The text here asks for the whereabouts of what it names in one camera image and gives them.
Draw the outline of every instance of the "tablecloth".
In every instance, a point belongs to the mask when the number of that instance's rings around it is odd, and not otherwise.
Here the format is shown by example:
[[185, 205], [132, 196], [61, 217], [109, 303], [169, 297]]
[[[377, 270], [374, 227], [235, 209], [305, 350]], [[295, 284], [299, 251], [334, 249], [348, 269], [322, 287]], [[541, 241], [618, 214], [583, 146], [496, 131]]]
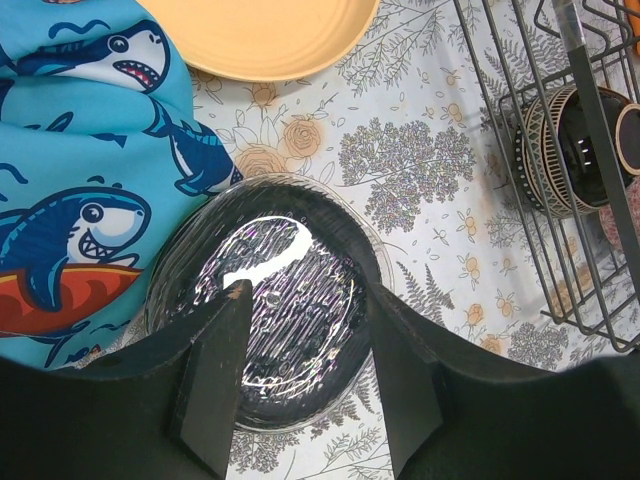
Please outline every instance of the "tablecloth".
[[[519, 1], [542, 74], [560, 69], [560, 40], [533, 27], [536, 1]], [[531, 74], [513, 7], [489, 3], [522, 86]], [[499, 98], [506, 84], [482, 6], [462, 0], [462, 7], [481, 74]], [[549, 7], [542, 21], [551, 25]], [[215, 129], [242, 171], [293, 172], [333, 189], [378, 231], [395, 292], [427, 318], [549, 370], [612, 353], [608, 340], [540, 314], [540, 280], [451, 0], [382, 0], [359, 45], [312, 77], [247, 84], [192, 70], [191, 78], [196, 119]], [[565, 255], [583, 263], [568, 232]], [[631, 288], [622, 279], [611, 291]], [[637, 314], [634, 306], [625, 317], [629, 328]], [[120, 343], [139, 329], [132, 324]], [[257, 477], [392, 478], [373, 366], [311, 425], [278, 434], [237, 431], [228, 478]]]

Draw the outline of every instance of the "orange object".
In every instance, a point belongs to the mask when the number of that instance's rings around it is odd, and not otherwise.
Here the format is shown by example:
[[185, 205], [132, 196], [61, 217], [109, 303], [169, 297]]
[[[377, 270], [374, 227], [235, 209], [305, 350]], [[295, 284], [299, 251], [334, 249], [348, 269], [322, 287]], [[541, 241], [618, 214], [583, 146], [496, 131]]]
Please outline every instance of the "orange object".
[[[624, 0], [624, 5], [629, 10], [640, 14], [640, 0]], [[627, 17], [629, 18], [633, 35], [635, 37], [640, 36], [640, 17], [636, 17], [635, 15], [627, 15]], [[640, 43], [636, 43], [636, 53], [640, 55]]]
[[326, 68], [365, 34], [380, 0], [139, 0], [184, 60], [236, 80], [293, 80]]
[[0, 337], [43, 335], [71, 327], [108, 305], [140, 276], [135, 268], [73, 266], [62, 272], [62, 310], [33, 306], [24, 292], [22, 271], [0, 276]]

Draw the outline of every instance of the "patterned bowl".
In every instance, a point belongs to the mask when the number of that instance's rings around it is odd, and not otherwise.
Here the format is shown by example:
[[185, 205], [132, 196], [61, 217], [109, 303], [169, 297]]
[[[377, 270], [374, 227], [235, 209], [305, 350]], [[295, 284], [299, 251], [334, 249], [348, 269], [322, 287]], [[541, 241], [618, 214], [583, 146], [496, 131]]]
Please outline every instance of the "patterned bowl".
[[[631, 186], [627, 188], [627, 200], [629, 202], [629, 209], [631, 210], [631, 217], [633, 218], [633, 225], [636, 227], [636, 232], [640, 232], [640, 179], [637, 178], [633, 181]], [[616, 227], [616, 221], [613, 218], [613, 212], [610, 206], [606, 206], [601, 209], [600, 223], [602, 224], [602, 230], [609, 240], [609, 243], [613, 245], [617, 250], [622, 251], [622, 244], [620, 243], [620, 235], [618, 234], [618, 228]]]
[[[636, 135], [631, 133], [634, 128], [635, 131], [640, 128], [640, 105], [606, 88], [600, 88], [600, 95], [623, 167], [621, 174], [628, 186], [634, 176], [640, 174], [640, 145], [636, 145]], [[524, 148], [522, 132], [516, 131], [517, 177], [527, 198], [539, 210], [543, 209], [544, 196], [553, 216], [570, 217], [570, 195], [573, 195], [579, 213], [595, 212], [606, 206], [608, 200], [577, 89], [573, 85], [560, 87], [547, 92], [546, 98], [571, 184], [567, 185], [562, 178], [561, 159], [553, 148], [553, 132], [544, 118], [540, 98], [533, 101], [525, 115], [524, 130], [531, 142], [533, 158]], [[540, 182], [535, 168], [540, 173]]]
[[381, 240], [324, 185], [288, 174], [240, 182], [169, 240], [147, 295], [148, 333], [235, 280], [253, 284], [236, 422], [283, 432], [339, 405], [371, 360], [366, 285], [391, 287]]

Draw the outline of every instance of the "shark teeth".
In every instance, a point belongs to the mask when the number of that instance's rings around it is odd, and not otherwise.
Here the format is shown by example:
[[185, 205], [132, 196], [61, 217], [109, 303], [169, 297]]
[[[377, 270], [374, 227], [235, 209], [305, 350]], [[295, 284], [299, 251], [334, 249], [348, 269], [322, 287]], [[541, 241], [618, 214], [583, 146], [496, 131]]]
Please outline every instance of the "shark teeth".
[[108, 258], [116, 251], [115, 248], [109, 248], [105, 247], [104, 245], [100, 245], [88, 230], [87, 233], [85, 233], [80, 239], [79, 247], [82, 255], [93, 260], [102, 260], [104, 258]]
[[153, 68], [141, 62], [122, 60], [115, 62], [113, 66], [116, 70], [135, 78], [138, 82], [148, 88], [153, 87], [158, 80], [160, 80], [160, 76]]

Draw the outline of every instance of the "blue towel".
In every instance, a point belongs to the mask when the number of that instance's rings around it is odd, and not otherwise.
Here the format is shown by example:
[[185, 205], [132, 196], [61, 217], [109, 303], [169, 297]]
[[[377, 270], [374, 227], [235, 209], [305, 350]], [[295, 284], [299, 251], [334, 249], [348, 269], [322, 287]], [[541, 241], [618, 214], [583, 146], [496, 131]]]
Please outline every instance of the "blue towel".
[[241, 179], [134, 0], [0, 1], [0, 355], [107, 348], [172, 231]]

